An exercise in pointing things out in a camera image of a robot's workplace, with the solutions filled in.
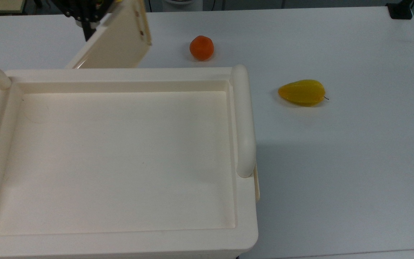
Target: cream plastic board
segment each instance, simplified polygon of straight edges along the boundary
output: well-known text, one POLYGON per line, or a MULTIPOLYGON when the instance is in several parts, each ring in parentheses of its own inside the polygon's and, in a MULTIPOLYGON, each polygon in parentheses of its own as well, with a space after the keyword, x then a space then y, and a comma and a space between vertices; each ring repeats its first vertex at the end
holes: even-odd
POLYGON ((150 46, 143 0, 123 0, 65 68, 133 68, 150 46))
POLYGON ((26 0, 0 0, 0 13, 21 13, 26 0))
POLYGON ((6 74, 0 257, 234 258, 253 246, 244 66, 6 74))

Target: cream plastic tray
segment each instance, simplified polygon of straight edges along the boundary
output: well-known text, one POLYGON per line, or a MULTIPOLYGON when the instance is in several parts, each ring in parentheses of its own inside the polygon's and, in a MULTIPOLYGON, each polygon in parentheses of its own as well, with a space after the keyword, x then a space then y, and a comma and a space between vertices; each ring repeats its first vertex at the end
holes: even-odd
POLYGON ((0 257, 234 258, 255 149, 241 65, 0 71, 0 257))

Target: robotic arm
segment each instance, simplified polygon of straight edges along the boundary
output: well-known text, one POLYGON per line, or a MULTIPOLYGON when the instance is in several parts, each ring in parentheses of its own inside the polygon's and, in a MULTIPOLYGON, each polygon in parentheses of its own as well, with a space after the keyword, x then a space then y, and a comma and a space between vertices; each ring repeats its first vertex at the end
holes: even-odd
POLYGON ((105 16, 114 0, 52 0, 66 17, 74 17, 81 24, 86 41, 95 32, 95 26, 105 16))

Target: floor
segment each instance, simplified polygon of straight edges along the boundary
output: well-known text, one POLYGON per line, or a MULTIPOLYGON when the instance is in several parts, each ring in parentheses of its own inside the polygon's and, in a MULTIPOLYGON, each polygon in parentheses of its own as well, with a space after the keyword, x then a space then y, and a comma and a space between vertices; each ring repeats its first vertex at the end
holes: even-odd
MULTIPOLYGON (((162 11, 162 0, 144 0, 147 12, 162 11)), ((25 13, 28 15, 61 14, 50 0, 41 0, 43 7, 37 8, 33 0, 27 0, 25 13)), ((384 6, 399 0, 225 0, 225 10, 279 9, 283 8, 324 8, 353 6, 384 6)), ((204 10, 222 10, 223 0, 204 0, 204 10)))

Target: table surface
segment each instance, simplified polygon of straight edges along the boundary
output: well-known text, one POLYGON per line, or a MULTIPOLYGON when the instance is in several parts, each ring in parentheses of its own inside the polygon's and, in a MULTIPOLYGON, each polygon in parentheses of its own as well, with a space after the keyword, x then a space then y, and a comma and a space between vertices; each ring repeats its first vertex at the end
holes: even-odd
POLYGON ((414 250, 363 254, 341 254, 310 257, 309 259, 414 259, 414 250))
POLYGON ((25 0, 0 0, 0 13, 21 13, 25 0))
MULTIPOLYGON (((261 200, 241 259, 414 249, 414 18, 386 7, 148 14, 140 67, 249 69, 261 200), (215 54, 189 54, 197 35, 215 54), (278 87, 322 82, 291 105, 278 87)), ((62 68, 84 45, 63 16, 0 17, 0 68, 62 68)))

